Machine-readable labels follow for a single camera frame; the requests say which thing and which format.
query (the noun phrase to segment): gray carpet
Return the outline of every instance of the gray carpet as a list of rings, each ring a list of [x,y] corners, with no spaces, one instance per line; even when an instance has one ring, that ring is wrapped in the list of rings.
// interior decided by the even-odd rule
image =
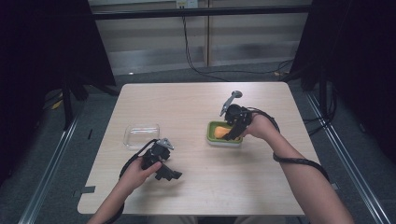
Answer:
[[[237,71],[276,70],[278,63],[245,64],[202,68],[200,70],[227,70],[210,74],[228,81],[278,81],[273,73],[250,74]],[[116,77],[120,90],[125,83],[150,82],[207,82],[221,81],[213,77],[204,77],[190,69],[137,74]],[[293,97],[303,119],[313,119],[315,114],[300,88],[300,81],[289,83]],[[74,103],[82,112],[77,128],[64,153],[62,162],[53,179],[47,197],[43,202],[35,223],[85,223],[89,216],[78,213],[79,197],[75,190],[85,186],[97,149],[105,133],[107,123],[117,97],[109,96],[95,88],[88,88],[89,99],[83,103]],[[347,106],[339,101],[332,125],[339,132],[346,148],[357,163],[361,173],[371,186],[375,195],[386,209],[391,221],[396,222],[396,165],[390,162],[380,151],[375,140],[359,128],[359,121]],[[26,205],[35,191],[49,160],[63,133],[64,112],[62,106],[55,110],[47,109],[35,132],[35,141],[21,159],[15,174],[0,189],[0,223],[18,223]],[[306,129],[319,126],[317,121],[310,122]],[[344,165],[340,162],[325,132],[311,136],[315,150],[323,167],[328,171],[332,183],[339,187],[338,194],[352,213],[356,223],[375,223],[360,194],[352,183]],[[231,223],[232,217],[209,217],[203,223]],[[122,216],[117,223],[145,223],[144,217]],[[288,217],[288,223],[299,223],[296,217]]]

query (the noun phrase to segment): wooden tabletop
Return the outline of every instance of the wooden tabletop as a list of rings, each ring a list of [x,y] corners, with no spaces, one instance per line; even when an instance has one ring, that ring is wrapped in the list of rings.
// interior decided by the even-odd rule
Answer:
[[[282,82],[156,83],[123,86],[78,211],[93,214],[118,181],[120,169],[136,151],[122,143],[131,123],[157,123],[161,138],[175,150],[165,164],[183,173],[160,181],[150,176],[125,202],[124,214],[254,216],[303,215],[272,150],[247,136],[241,147],[213,147],[206,141],[210,121],[232,91],[233,103],[259,108],[276,119],[281,133],[309,160],[318,162],[287,84]]]

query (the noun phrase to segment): aluminum rail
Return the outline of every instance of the aluminum rail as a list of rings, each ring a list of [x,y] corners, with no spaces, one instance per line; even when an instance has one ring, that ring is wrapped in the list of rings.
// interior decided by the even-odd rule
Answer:
[[[198,17],[198,16],[231,16],[254,14],[287,14],[287,13],[319,13],[337,7],[337,4],[326,6],[277,6],[277,7],[202,7],[183,9],[156,9],[138,11],[101,11],[92,14],[61,14],[42,15],[44,18],[64,20],[124,20],[167,17]]]
[[[312,92],[309,92],[306,96],[317,117],[322,118],[319,102],[315,95]],[[344,164],[344,167],[346,168],[346,171],[352,179],[352,182],[354,183],[356,189],[361,195],[361,198],[363,199],[364,203],[372,214],[375,223],[391,224],[381,202],[375,196],[369,184],[366,182],[363,175],[356,166],[355,162],[350,157],[346,147],[344,146],[334,127],[330,123],[326,125],[326,121],[324,119],[320,119],[319,122],[323,126],[324,131],[332,142],[332,145],[334,146],[338,157]]]
[[[64,131],[58,143],[58,146],[56,147],[52,155],[52,158],[49,161],[49,165],[46,171],[44,172],[43,176],[41,177],[41,180],[38,183],[37,188],[35,189],[34,195],[30,199],[25,210],[23,211],[21,219],[18,222],[19,224],[35,223],[35,219],[37,218],[37,215],[41,209],[41,205],[44,202],[47,193],[49,192],[52,179],[55,177],[56,171],[59,167],[59,164],[61,163],[62,157],[64,156],[64,153],[67,149],[70,139],[73,136],[74,130],[77,127],[78,119],[80,117],[83,106],[84,105],[82,105],[81,108],[78,110],[75,118],[72,120],[71,124],[69,125],[69,128]]]

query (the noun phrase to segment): forearm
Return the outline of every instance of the forearm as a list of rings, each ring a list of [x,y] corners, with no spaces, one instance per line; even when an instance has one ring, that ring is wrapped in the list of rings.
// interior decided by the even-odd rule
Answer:
[[[127,192],[122,192],[116,185],[88,223],[105,223],[114,217],[114,215],[116,215],[120,210],[128,195],[129,194]]]
[[[298,152],[277,131],[263,137],[274,153],[281,158],[301,158]],[[280,163],[290,188],[311,223],[353,223],[332,186],[316,168],[308,165]]]

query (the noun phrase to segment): yellow sponge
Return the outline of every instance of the yellow sponge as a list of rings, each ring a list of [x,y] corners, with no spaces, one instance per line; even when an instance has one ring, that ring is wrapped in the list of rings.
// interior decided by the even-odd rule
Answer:
[[[222,138],[224,134],[229,133],[231,129],[224,128],[224,127],[216,127],[214,131],[214,135],[216,138]]]

